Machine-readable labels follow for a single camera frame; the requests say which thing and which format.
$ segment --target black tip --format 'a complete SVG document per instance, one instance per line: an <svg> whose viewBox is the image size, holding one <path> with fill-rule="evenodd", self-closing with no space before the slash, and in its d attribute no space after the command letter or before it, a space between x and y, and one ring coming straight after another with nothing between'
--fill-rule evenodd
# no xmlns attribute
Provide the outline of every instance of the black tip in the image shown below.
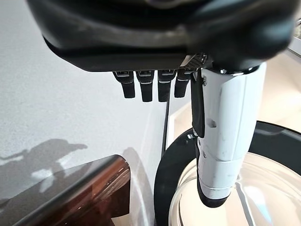
<svg viewBox="0 0 301 226"><path fill-rule="evenodd" d="M217 208L217 207L222 206L225 203L225 201L227 200L227 198L229 197L229 196L227 196L226 198L222 198L222 199L207 198L202 191L199 180L198 180L198 195L199 195L202 203L209 208Z"/></svg>

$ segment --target grey wall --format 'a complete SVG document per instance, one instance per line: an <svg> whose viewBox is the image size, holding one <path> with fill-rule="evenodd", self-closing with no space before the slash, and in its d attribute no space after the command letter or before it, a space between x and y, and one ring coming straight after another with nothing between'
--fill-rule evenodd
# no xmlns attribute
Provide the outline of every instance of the grey wall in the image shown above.
<svg viewBox="0 0 301 226"><path fill-rule="evenodd" d="M143 103L136 82L136 98L125 100L111 73L88 73L55 56L24 0L1 0L0 212L53 172L122 154L139 192L133 221L151 222L166 109L156 94Z"/></svg>

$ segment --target white floor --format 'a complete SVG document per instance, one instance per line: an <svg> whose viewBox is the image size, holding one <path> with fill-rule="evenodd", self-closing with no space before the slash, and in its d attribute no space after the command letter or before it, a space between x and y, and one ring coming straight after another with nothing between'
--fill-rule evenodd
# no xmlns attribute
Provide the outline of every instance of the white floor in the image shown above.
<svg viewBox="0 0 301 226"><path fill-rule="evenodd" d="M289 51L268 61L258 120L301 132L301 59ZM173 131L168 131L167 146L190 129L191 122L188 101L169 117L169 129Z"/></svg>

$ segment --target transparent bowl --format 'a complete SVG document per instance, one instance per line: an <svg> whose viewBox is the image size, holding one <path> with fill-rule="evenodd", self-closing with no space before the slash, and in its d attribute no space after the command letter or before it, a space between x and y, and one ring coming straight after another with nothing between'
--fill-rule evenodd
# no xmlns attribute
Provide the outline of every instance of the transparent bowl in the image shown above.
<svg viewBox="0 0 301 226"><path fill-rule="evenodd" d="M180 176L169 226L301 226L301 176L276 161L248 153L235 186L220 207L199 199L197 162Z"/></svg>

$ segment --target white plastic casing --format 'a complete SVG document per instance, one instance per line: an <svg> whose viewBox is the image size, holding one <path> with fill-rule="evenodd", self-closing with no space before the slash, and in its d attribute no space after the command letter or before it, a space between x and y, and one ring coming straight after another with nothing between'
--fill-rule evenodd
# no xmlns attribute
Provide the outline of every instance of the white plastic casing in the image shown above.
<svg viewBox="0 0 301 226"><path fill-rule="evenodd" d="M198 137L198 173L207 198L227 197L252 141L266 63L239 76L202 70L205 136Z"/></svg>

